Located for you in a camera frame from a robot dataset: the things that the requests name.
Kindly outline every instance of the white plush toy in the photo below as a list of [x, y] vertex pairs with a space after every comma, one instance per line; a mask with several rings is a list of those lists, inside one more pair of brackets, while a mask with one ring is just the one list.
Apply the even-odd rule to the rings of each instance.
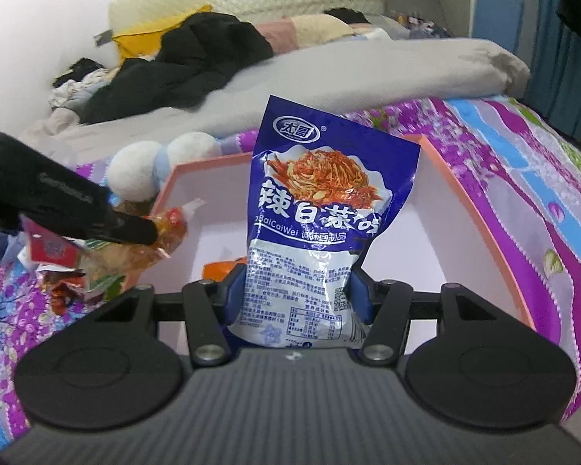
[[166, 146], [155, 141], [132, 143], [112, 158], [106, 172], [108, 186], [125, 201], [149, 201], [174, 166], [218, 155], [222, 155], [219, 143], [206, 133], [183, 134]]

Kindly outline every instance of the brand logo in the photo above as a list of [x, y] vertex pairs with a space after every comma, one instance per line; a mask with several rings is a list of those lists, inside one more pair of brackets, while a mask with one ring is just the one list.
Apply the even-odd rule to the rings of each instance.
[[79, 199], [80, 201], [83, 201], [85, 203], [90, 203], [91, 205], [93, 204], [92, 196], [82, 194], [81, 192], [79, 192], [79, 190], [75, 190], [74, 188], [69, 187], [66, 183], [62, 183], [62, 181], [50, 177], [50, 175], [48, 175], [47, 173], [39, 173], [38, 178], [39, 181], [41, 183], [44, 183], [45, 185], [49, 185], [50, 187], [60, 189], [65, 194], [68, 194], [69, 196]]
[[291, 115], [275, 119], [273, 121], [273, 129], [280, 136], [297, 143], [311, 143], [321, 137], [320, 129], [314, 124]]

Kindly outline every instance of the pink pillow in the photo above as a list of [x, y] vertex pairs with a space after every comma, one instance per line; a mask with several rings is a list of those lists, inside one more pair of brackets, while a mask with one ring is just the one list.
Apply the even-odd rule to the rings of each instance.
[[256, 24], [254, 27], [270, 43], [273, 53], [276, 55], [299, 49], [295, 25], [290, 19], [264, 22]]

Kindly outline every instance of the snack wrapper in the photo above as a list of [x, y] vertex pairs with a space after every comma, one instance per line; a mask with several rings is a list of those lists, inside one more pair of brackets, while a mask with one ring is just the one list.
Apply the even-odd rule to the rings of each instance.
[[[187, 222], [202, 204], [202, 200], [194, 200], [152, 216], [157, 241], [150, 246], [67, 240], [26, 217], [22, 217], [22, 225], [30, 258], [39, 263], [36, 272], [56, 303], [63, 300], [68, 304], [73, 298], [91, 302], [110, 291], [116, 294], [112, 289], [119, 288], [128, 272], [144, 271], [169, 258], [183, 242]], [[60, 314], [63, 306], [53, 305], [53, 309]]]
[[251, 162], [245, 297], [229, 330], [261, 346], [359, 348], [369, 327], [346, 298], [351, 267], [400, 211], [418, 158], [415, 143], [272, 96]]

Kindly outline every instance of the pillow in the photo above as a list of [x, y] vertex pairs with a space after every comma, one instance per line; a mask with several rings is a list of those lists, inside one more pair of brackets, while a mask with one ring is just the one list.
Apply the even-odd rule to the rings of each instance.
[[165, 17], [156, 21], [138, 24], [112, 37], [118, 46], [121, 55], [121, 65], [130, 57], [155, 54], [162, 46], [162, 36], [171, 29], [178, 28], [190, 15], [198, 12], [210, 12], [210, 5], [203, 5], [199, 9], [183, 12], [178, 15]]
[[276, 55], [299, 49], [295, 25], [290, 19], [262, 22], [262, 24], [254, 24], [254, 27], [269, 42]]
[[367, 15], [370, 23], [383, 28], [392, 40], [408, 40], [410, 30], [399, 22], [384, 15]]
[[379, 26], [367, 26], [362, 28], [355, 28], [352, 24], [351, 27], [355, 29], [355, 32], [363, 36], [366, 40], [385, 40], [390, 41], [392, 37], [387, 34], [382, 27]]
[[336, 19], [333, 15], [298, 15], [291, 17], [290, 20], [295, 25], [297, 45], [300, 49], [325, 44], [343, 36], [355, 34], [352, 27], [346, 22]]

